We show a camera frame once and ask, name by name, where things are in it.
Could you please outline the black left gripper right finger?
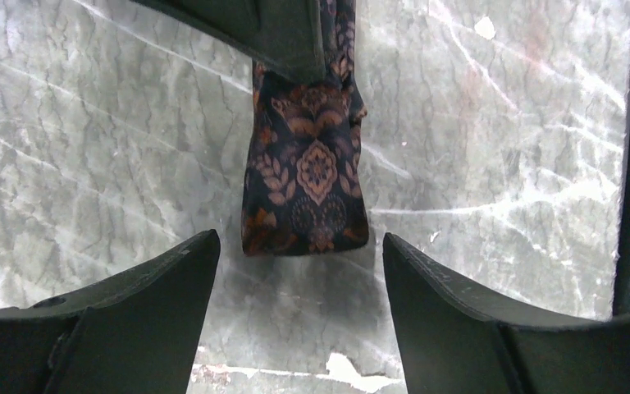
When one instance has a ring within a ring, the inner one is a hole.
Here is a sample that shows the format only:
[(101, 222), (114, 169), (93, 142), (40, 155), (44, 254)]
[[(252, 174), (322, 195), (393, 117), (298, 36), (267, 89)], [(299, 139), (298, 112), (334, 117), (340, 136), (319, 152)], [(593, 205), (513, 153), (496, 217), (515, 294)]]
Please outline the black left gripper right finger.
[(411, 393), (630, 393), (630, 315), (596, 321), (515, 300), (383, 240)]

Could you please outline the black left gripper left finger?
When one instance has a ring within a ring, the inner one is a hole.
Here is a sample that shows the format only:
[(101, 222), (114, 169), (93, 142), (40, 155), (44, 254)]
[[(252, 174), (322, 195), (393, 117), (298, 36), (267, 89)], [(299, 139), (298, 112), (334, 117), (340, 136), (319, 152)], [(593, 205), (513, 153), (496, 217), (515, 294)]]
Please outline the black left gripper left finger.
[(214, 230), (79, 290), (0, 309), (0, 393), (184, 393), (221, 253)]

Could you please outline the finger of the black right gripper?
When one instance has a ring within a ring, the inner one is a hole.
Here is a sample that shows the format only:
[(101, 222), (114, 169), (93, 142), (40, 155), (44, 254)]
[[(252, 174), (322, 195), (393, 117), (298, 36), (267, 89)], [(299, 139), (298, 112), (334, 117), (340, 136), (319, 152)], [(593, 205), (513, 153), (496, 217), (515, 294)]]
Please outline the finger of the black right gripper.
[(326, 73), (320, 2), (316, 0), (143, 0), (238, 49), (295, 83)]

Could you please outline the navy orange paisley tie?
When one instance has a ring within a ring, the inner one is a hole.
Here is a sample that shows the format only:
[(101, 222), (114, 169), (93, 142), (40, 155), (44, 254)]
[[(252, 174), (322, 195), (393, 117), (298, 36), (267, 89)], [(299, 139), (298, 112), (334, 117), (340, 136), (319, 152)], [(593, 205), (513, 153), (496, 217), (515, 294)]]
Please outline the navy orange paisley tie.
[(320, 4), (326, 74), (296, 84), (253, 64), (253, 134), (244, 175), (248, 256), (355, 250), (369, 238), (358, 178), (367, 110), (354, 78), (353, 1)]

